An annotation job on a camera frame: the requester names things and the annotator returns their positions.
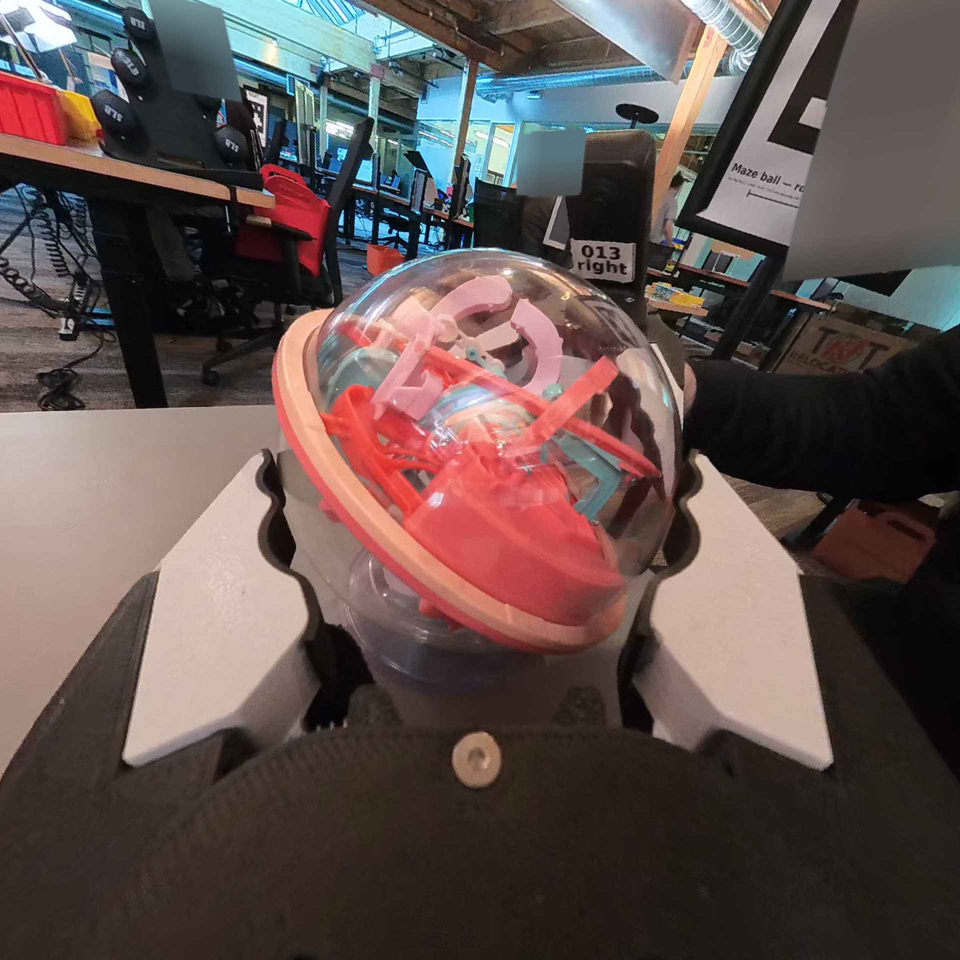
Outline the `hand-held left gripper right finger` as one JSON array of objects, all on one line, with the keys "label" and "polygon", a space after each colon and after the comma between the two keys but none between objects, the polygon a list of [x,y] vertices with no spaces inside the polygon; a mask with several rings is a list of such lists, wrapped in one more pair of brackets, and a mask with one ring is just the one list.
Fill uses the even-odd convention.
[{"label": "hand-held left gripper right finger", "polygon": [[711,461],[692,455],[633,685],[652,735],[690,753],[721,733],[823,772],[834,763],[801,574]]}]

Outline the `yellow plastic bin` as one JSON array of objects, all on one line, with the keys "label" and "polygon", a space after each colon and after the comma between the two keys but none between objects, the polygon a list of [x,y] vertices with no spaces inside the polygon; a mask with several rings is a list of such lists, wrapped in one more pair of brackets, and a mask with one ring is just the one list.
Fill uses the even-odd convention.
[{"label": "yellow plastic bin", "polygon": [[56,93],[64,114],[69,142],[93,144],[102,138],[102,128],[90,97],[63,89],[56,90]]}]

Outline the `clear plastic ball stand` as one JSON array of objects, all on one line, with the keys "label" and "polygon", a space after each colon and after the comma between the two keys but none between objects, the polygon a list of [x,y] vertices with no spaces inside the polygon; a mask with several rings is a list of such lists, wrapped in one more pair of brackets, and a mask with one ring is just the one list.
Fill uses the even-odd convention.
[{"label": "clear plastic ball stand", "polygon": [[422,597],[377,557],[352,561],[342,611],[345,628],[368,659],[428,690],[464,692],[540,669],[542,654],[522,652],[421,610]]}]

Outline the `black office chair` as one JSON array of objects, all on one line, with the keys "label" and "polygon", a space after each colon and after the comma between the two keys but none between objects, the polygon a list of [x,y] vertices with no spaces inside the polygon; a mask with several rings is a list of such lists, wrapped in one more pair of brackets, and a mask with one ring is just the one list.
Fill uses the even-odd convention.
[{"label": "black office chair", "polygon": [[[216,334],[217,350],[200,367],[199,376],[203,385],[217,386],[220,383],[220,367],[234,359],[266,350],[275,351],[285,332],[285,307],[318,309],[342,304],[344,291],[337,252],[338,226],[361,163],[372,157],[370,135],[373,126],[371,118],[354,126],[346,158],[324,197],[316,194],[305,177],[297,173],[331,208],[319,277],[312,276],[299,266],[294,239],[306,239],[306,234],[289,227],[277,227],[279,232],[286,234],[281,241],[286,266],[234,256],[234,240],[238,229],[244,224],[270,227],[272,224],[265,214],[275,207],[276,200],[273,208],[265,212],[246,213],[241,221],[229,229],[227,239],[210,242],[205,247],[206,275],[213,280],[224,281],[226,286],[221,299],[222,321]],[[268,158],[261,167],[266,163],[281,166],[278,159],[282,137],[283,134],[278,133],[271,140]]]}]

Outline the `cardboard box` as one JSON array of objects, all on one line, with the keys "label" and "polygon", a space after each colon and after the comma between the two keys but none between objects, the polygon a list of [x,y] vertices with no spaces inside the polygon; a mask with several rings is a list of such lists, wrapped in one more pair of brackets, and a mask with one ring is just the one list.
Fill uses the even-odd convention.
[{"label": "cardboard box", "polygon": [[903,325],[836,306],[797,321],[769,371],[788,376],[862,374],[917,346]]}]

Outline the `wooden desk black legs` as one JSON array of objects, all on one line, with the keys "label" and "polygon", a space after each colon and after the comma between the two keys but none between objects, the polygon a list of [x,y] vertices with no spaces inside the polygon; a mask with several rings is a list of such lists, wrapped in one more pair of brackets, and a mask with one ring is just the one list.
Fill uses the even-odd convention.
[{"label": "wooden desk black legs", "polygon": [[97,151],[1,135],[2,177],[83,198],[102,286],[135,407],[164,409],[155,325],[165,317],[148,210],[236,206],[272,210],[273,194],[159,170]]}]

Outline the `distant office desks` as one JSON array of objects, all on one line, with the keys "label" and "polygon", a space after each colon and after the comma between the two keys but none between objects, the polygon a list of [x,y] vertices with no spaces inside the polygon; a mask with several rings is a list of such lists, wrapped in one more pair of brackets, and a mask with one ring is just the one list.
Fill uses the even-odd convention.
[{"label": "distant office desks", "polygon": [[367,223],[359,237],[367,246],[385,246],[410,260],[427,253],[473,245],[474,221],[468,215],[472,165],[463,153],[454,165],[448,190],[440,190],[424,157],[417,150],[403,155],[412,168],[409,189],[389,186],[379,172],[379,158],[361,163],[341,214],[340,234],[346,245],[356,240],[358,219]]}]

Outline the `clear maze ball red tracks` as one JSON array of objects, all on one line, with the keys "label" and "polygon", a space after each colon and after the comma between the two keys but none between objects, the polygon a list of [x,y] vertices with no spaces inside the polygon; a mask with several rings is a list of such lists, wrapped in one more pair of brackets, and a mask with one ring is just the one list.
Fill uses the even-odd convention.
[{"label": "clear maze ball red tracks", "polygon": [[406,262],[293,321],[272,365],[308,569],[379,626],[573,653],[673,520],[682,393],[606,293],[500,248]]}]

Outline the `black framed marker sign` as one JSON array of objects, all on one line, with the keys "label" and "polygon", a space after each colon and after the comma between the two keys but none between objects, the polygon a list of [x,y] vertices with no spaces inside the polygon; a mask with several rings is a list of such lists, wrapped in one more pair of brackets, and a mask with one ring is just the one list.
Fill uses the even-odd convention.
[{"label": "black framed marker sign", "polygon": [[678,225],[784,257],[858,1],[784,1],[742,78]]}]

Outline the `black dumbbell rack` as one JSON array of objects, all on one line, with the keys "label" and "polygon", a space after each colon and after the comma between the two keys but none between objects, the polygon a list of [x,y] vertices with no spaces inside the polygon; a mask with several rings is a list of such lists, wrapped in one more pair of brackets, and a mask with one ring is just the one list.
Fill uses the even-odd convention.
[{"label": "black dumbbell rack", "polygon": [[224,186],[259,190],[258,148],[253,116],[239,96],[194,91],[175,80],[176,63],[166,54],[150,14],[121,7],[126,46],[109,63],[123,95],[98,90],[91,107],[104,153],[123,162],[206,179]]}]

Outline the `red plastic bin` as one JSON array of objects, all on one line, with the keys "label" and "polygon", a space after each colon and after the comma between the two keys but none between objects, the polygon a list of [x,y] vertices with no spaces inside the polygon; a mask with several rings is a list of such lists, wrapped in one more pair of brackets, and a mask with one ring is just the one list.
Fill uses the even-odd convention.
[{"label": "red plastic bin", "polygon": [[68,127],[58,91],[48,83],[1,72],[1,134],[66,146]]}]

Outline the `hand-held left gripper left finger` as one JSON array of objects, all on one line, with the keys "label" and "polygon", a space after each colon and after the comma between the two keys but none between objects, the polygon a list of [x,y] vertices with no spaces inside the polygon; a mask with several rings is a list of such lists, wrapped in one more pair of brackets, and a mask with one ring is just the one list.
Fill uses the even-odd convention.
[{"label": "hand-held left gripper left finger", "polygon": [[257,750],[301,736],[322,617],[291,568],[278,464],[254,454],[159,562],[122,751],[131,767],[227,731]]}]

